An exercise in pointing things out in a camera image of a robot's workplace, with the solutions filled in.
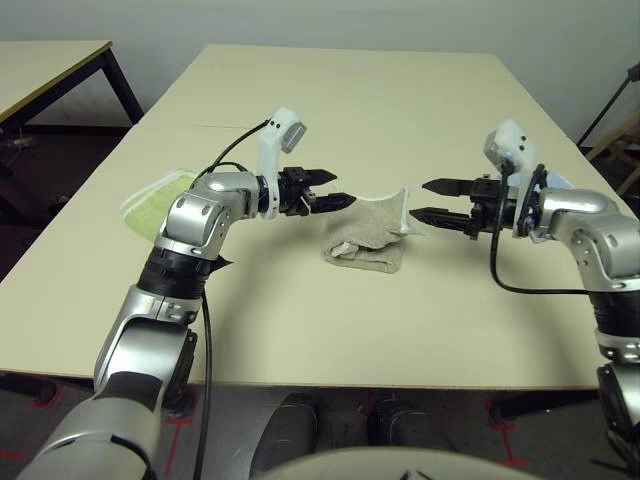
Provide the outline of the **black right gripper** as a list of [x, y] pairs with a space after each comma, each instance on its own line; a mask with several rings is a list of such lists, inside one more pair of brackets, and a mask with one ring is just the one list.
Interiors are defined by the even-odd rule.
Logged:
[[439, 178], [422, 184], [422, 188], [443, 196], [469, 196], [473, 207], [467, 214], [446, 209], [424, 207], [409, 214], [417, 221], [441, 229], [464, 231], [470, 238], [480, 233], [493, 233], [501, 204], [502, 182], [489, 178], [472, 180]]

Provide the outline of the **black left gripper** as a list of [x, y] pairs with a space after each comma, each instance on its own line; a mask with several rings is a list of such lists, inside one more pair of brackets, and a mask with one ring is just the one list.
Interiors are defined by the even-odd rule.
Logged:
[[301, 167], [285, 167], [278, 173], [279, 207], [286, 216], [307, 216], [311, 213], [331, 213], [352, 205], [356, 198], [344, 192], [316, 196], [309, 207], [304, 194], [310, 192], [310, 185], [324, 185], [337, 176], [324, 169], [304, 170]]

